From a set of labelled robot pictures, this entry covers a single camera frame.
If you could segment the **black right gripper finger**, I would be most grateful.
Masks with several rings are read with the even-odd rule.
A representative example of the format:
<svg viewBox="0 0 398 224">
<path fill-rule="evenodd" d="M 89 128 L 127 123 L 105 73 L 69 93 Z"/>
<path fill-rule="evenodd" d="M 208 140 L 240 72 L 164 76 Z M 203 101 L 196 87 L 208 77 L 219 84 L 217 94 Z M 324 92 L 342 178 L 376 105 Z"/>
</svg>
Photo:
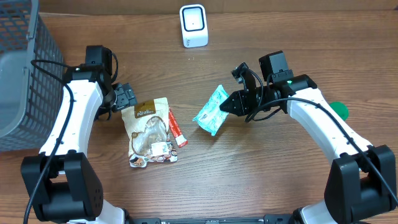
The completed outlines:
<svg viewBox="0 0 398 224">
<path fill-rule="evenodd" d="M 242 91 L 234 91 L 222 104 L 220 104 L 220 110 L 236 116 L 244 116 L 246 112 L 243 105 L 243 98 L 244 95 Z"/>
<path fill-rule="evenodd" d="M 231 71 L 231 74 L 237 83 L 244 83 L 246 72 L 248 69 L 249 67 L 247 66 L 247 64 L 245 62 L 242 62 L 239 66 Z"/>
</svg>

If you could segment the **teal wipes packet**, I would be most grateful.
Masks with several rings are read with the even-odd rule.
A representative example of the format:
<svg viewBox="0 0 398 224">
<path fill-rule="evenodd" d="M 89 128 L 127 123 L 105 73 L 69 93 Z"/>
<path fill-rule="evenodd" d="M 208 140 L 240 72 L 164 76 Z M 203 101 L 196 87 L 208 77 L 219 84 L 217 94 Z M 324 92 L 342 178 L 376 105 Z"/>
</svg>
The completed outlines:
<svg viewBox="0 0 398 224">
<path fill-rule="evenodd" d="M 218 85 L 208 102 L 193 118 L 193 121 L 196 121 L 202 129 L 211 133 L 212 136 L 215 136 L 226 117 L 229 115 L 228 112 L 220 110 L 220 105 L 227 100 L 228 97 L 229 95 L 224 90 L 223 86 Z"/>
</svg>

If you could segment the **brown snack pouch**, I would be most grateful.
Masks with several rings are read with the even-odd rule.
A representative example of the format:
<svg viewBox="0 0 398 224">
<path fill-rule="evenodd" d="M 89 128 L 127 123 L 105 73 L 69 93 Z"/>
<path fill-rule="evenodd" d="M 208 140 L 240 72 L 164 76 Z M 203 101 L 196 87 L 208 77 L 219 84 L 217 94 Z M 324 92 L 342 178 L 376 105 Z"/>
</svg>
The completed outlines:
<svg viewBox="0 0 398 224">
<path fill-rule="evenodd" d="M 169 135 L 169 102 L 166 97 L 148 100 L 122 110 L 129 136 L 129 165 L 145 168 L 150 162 L 177 162 Z"/>
</svg>

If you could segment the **green lid jar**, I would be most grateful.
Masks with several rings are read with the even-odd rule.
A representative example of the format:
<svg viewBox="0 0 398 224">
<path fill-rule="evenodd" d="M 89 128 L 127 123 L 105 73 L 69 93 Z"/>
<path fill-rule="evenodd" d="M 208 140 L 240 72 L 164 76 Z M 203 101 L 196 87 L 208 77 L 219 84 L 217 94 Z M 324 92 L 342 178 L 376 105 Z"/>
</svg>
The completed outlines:
<svg viewBox="0 0 398 224">
<path fill-rule="evenodd" d="M 335 113 L 343 120 L 346 121 L 349 117 L 349 109 L 345 104 L 339 101 L 330 103 L 330 107 L 335 111 Z"/>
</svg>

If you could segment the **red stick sachet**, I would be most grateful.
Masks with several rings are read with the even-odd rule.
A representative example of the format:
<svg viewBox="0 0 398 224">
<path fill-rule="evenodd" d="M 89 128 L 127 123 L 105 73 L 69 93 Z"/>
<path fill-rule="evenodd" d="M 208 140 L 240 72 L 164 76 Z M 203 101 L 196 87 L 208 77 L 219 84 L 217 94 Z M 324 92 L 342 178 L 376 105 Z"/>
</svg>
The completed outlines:
<svg viewBox="0 0 398 224">
<path fill-rule="evenodd" d="M 180 126 L 178 125 L 177 120 L 175 119 L 175 116 L 170 108 L 169 108 L 169 127 L 176 140 L 178 147 L 186 146 L 188 144 L 188 141 L 183 136 Z"/>
</svg>

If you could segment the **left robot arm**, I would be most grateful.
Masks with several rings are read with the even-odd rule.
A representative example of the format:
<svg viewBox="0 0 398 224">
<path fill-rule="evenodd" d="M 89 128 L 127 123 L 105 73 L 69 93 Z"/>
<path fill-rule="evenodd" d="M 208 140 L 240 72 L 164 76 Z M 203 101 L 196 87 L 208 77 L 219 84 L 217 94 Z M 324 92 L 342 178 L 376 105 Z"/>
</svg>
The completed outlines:
<svg viewBox="0 0 398 224">
<path fill-rule="evenodd" d="M 30 212 L 42 222 L 132 223 L 129 212 L 104 199 L 103 186 L 87 159 L 93 123 L 101 115 L 134 106 L 130 84 L 116 82 L 118 59 L 102 45 L 86 48 L 85 62 L 66 66 L 61 78 L 34 68 L 63 86 L 63 100 L 50 136 L 36 156 L 27 156 L 21 174 L 29 194 L 23 222 Z"/>
</svg>

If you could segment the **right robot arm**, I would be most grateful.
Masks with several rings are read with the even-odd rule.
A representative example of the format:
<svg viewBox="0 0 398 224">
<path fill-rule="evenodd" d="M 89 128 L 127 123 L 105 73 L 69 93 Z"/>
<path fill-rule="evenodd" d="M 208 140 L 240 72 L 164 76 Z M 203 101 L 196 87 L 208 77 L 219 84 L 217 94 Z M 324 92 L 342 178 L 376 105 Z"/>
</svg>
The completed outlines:
<svg viewBox="0 0 398 224">
<path fill-rule="evenodd" d="M 291 214 L 266 215 L 265 223 L 364 223 L 397 207 L 396 158 L 351 129 L 306 74 L 294 75 L 278 51 L 259 59 L 261 74 L 245 63 L 231 73 L 243 85 L 221 105 L 224 112 L 256 120 L 283 111 L 318 144 L 330 163 L 323 199 Z"/>
</svg>

